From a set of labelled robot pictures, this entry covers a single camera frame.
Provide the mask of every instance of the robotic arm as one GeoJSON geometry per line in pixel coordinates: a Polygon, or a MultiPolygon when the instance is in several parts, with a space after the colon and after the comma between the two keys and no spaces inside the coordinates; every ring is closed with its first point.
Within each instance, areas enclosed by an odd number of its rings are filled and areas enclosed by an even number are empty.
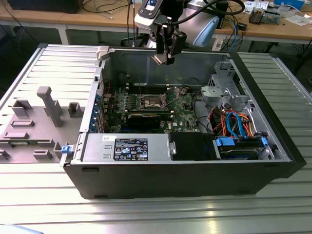
{"type": "Polygon", "coordinates": [[[184,0],[144,0],[135,22],[138,28],[150,31],[156,42],[156,54],[152,56],[154,61],[159,65],[170,65],[174,63],[174,55],[181,53],[187,40],[186,33],[181,32],[179,26],[190,35],[192,44],[205,46],[219,22],[219,17],[210,15],[207,18],[205,11],[210,7],[218,14],[235,15],[244,10],[241,0],[231,1],[237,2],[242,9],[226,12],[214,7],[216,3],[226,2],[224,0],[213,0],[210,3],[207,0],[193,0],[185,10],[184,0]]]}

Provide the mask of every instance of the floor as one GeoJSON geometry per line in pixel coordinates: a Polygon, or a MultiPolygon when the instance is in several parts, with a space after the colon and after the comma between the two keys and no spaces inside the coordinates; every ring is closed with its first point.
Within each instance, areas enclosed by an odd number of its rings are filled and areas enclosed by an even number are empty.
{"type": "MultiPolygon", "coordinates": [[[[31,57],[31,54],[37,48],[37,43],[24,31],[21,27],[15,27],[15,37],[4,36],[3,30],[7,30],[5,26],[0,28],[0,97],[3,96],[5,90],[8,89],[15,77],[19,74],[25,63],[31,57]]],[[[26,28],[39,43],[61,44],[59,34],[55,29],[47,28],[26,28]]],[[[77,45],[110,45],[120,46],[120,40],[126,37],[126,33],[101,32],[103,42],[98,43],[98,36],[95,31],[68,30],[68,36],[72,44],[77,45]]],[[[206,48],[201,50],[210,50],[213,41],[206,48]]],[[[249,42],[243,42],[240,51],[246,51],[249,42]]],[[[268,45],[266,42],[254,42],[250,47],[250,52],[262,52],[268,45]]],[[[280,43],[273,46],[270,53],[277,55],[292,70],[299,52],[291,45],[280,43]]],[[[297,78],[308,89],[312,91],[308,79],[312,77],[312,67],[309,66],[311,60],[306,62],[305,66],[298,72],[297,78]]]]}

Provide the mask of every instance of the black computer case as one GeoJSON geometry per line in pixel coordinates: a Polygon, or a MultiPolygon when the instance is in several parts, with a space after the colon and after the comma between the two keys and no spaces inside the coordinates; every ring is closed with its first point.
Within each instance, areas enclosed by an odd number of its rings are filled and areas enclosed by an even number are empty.
{"type": "Polygon", "coordinates": [[[59,11],[75,14],[83,0],[8,0],[13,10],[59,11]]]}

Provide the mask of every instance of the wooden table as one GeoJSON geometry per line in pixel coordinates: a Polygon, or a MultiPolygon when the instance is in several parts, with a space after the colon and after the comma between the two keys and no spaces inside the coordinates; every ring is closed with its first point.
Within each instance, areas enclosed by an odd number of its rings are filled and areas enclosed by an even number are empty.
{"type": "MultiPolygon", "coordinates": [[[[96,0],[97,5],[103,3],[112,3],[113,0],[96,0]]],[[[102,7],[101,10],[109,10],[118,6],[126,5],[126,0],[121,0],[112,6],[102,7]]],[[[127,24],[127,7],[122,7],[113,11],[113,19],[108,19],[100,14],[87,12],[80,9],[77,14],[66,14],[60,12],[41,12],[41,11],[15,11],[6,3],[6,7],[11,14],[23,25],[30,27],[44,27],[58,29],[63,44],[69,44],[66,34],[67,29],[92,30],[92,31],[111,31],[126,32],[127,24]]],[[[94,11],[95,7],[92,2],[85,6],[87,9],[94,11]]],[[[312,7],[304,6],[303,11],[312,11],[312,7]]],[[[301,43],[307,44],[312,38],[312,25],[298,26],[287,20],[282,19],[279,25],[261,24],[255,25],[248,22],[248,14],[242,13],[236,15],[239,22],[247,24],[244,40],[271,41],[284,43],[301,43]]],[[[130,14],[129,26],[132,27],[133,16],[130,14]]],[[[18,25],[10,14],[0,3],[0,24],[18,25]]],[[[226,21],[222,29],[217,29],[214,38],[224,40],[232,34],[233,30],[226,21]]]]}

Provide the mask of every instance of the desk leg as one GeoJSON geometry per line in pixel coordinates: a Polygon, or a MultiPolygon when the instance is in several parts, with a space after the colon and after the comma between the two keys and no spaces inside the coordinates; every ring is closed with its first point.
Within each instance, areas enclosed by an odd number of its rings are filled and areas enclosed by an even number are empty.
{"type": "Polygon", "coordinates": [[[69,45],[68,37],[66,34],[66,29],[65,28],[59,28],[58,33],[59,33],[60,40],[62,41],[62,44],[63,45],[69,45]]]}

